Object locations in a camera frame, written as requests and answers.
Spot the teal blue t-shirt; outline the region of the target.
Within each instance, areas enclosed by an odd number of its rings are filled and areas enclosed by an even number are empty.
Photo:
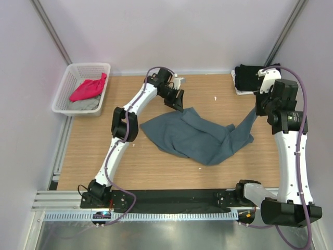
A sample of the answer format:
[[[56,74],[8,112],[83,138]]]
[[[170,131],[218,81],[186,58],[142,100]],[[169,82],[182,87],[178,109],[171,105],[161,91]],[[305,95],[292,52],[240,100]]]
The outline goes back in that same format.
[[[250,132],[256,118],[253,109],[238,126],[221,126],[201,118],[194,108],[187,108],[159,115],[140,128],[159,150],[213,166],[254,141]]]

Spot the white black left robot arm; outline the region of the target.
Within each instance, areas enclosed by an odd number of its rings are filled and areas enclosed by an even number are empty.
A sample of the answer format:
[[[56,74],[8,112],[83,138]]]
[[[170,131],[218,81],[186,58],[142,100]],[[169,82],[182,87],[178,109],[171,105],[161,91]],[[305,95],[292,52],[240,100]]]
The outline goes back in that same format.
[[[138,136],[138,116],[155,97],[164,104],[183,112],[185,78],[166,67],[149,69],[137,94],[123,107],[116,107],[111,124],[111,143],[104,162],[86,192],[81,195],[81,208],[105,208],[111,204],[111,189],[116,187],[113,178],[129,144]]]

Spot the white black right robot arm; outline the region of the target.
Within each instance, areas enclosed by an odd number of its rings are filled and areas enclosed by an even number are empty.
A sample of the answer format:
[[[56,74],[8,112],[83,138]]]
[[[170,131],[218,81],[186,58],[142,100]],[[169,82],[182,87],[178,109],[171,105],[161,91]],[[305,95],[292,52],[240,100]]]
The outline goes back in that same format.
[[[257,205],[265,224],[303,228],[322,217],[322,208],[314,204],[308,185],[308,125],[303,112],[295,110],[297,92],[297,82],[277,79],[255,95],[255,111],[259,116],[267,116],[278,149],[278,193],[274,195],[258,181],[240,180],[234,199],[240,206],[250,202]]]

